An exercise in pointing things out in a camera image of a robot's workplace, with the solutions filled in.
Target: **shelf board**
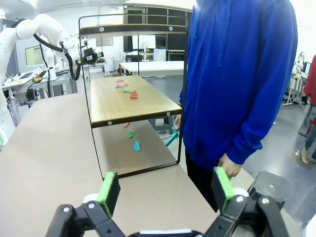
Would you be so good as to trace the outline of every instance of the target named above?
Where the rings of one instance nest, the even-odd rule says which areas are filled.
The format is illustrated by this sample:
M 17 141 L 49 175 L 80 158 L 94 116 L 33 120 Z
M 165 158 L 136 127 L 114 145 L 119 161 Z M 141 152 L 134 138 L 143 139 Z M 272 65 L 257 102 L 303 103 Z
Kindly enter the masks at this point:
M 128 133 L 134 131 L 133 138 Z M 125 128 L 123 124 L 99 127 L 93 130 L 103 174 L 112 170 L 119 176 L 164 164 L 175 164 L 176 159 L 164 144 L 157 132 L 147 121 L 131 122 Z M 141 151 L 133 150 L 133 141 L 138 141 Z
M 79 32 L 87 39 L 94 39 L 105 36 L 105 34 L 108 37 L 156 34 L 186 34 L 187 27 L 161 24 L 98 25 L 82 27 Z
M 116 89 L 136 90 L 138 99 Z M 91 80 L 91 126 L 93 128 L 131 121 L 178 115 L 182 108 L 155 89 L 140 76 L 100 78 Z

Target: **hand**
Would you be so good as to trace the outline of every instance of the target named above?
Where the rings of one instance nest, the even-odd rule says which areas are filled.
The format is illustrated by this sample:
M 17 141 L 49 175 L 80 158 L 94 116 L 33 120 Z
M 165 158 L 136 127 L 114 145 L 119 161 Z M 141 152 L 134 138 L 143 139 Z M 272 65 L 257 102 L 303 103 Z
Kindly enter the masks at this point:
M 180 129 L 180 126 L 181 126 L 181 115 L 178 115 L 176 117 L 176 121 L 175 121 L 175 125 L 176 125 L 176 129 Z
M 241 170 L 241 165 L 230 160 L 226 153 L 220 158 L 218 166 L 223 167 L 229 179 L 238 175 Z

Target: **red jacket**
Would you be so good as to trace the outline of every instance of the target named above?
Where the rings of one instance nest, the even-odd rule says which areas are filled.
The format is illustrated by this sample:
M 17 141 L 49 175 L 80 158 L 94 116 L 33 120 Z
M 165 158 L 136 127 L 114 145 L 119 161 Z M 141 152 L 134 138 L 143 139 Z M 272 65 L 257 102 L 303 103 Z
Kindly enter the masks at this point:
M 316 106 L 316 55 L 308 72 L 303 92 L 311 98 L 312 105 Z

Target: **pink paper piece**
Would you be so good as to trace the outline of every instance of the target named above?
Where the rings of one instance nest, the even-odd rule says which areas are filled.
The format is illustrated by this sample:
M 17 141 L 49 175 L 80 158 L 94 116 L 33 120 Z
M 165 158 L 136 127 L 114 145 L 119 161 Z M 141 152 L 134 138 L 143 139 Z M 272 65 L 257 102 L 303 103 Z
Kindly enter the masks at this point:
M 129 94 L 129 97 L 130 97 L 131 99 L 138 99 L 136 90 L 133 91 L 132 93 L 130 93 L 130 94 Z

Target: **bolt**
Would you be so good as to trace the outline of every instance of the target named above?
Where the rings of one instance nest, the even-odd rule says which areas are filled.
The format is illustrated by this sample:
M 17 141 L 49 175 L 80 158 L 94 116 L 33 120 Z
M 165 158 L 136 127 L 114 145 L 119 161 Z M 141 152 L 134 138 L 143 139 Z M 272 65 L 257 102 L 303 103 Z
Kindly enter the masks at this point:
M 242 202 L 242 201 L 243 201 L 243 197 L 242 197 L 242 196 L 237 197 L 237 198 L 236 198 L 236 201 L 237 201 L 237 202 Z
M 263 204 L 267 204 L 267 203 L 269 203 L 269 199 L 268 199 L 268 198 L 266 198 L 266 197 L 265 197 L 265 198 L 263 198 L 263 199 L 262 199 L 262 203 L 263 203 Z

